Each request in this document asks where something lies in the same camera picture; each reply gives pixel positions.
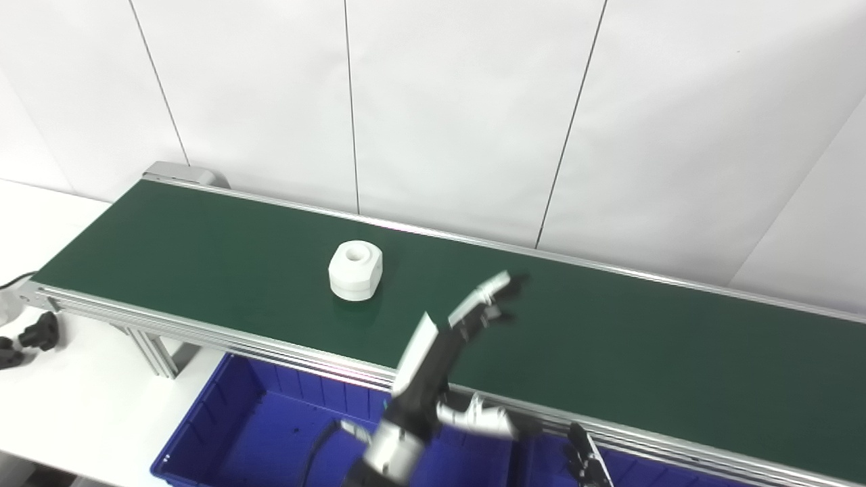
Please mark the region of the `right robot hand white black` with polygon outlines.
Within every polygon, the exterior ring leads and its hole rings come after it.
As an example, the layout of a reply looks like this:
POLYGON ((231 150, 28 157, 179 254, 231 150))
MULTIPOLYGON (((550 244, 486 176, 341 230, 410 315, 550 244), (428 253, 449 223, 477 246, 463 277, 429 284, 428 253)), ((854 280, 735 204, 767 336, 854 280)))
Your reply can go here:
POLYGON ((588 431, 581 423, 572 422, 563 445, 566 468, 578 486, 614 486, 606 463, 588 431))

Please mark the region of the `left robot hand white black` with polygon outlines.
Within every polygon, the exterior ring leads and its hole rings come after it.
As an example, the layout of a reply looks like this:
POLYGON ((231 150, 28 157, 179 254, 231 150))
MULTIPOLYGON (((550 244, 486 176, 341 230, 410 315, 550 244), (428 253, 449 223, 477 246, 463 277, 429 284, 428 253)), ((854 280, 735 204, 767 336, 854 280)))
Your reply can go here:
POLYGON ((463 410, 449 403, 449 374, 464 349, 483 330, 514 319, 501 310, 501 303, 516 299, 528 278, 501 271, 483 281, 451 311, 445 329, 425 312, 398 363, 390 389, 392 401, 383 419, 424 441, 443 425, 500 440, 541 434, 538 419, 506 407, 486 406, 480 394, 472 394, 463 410))

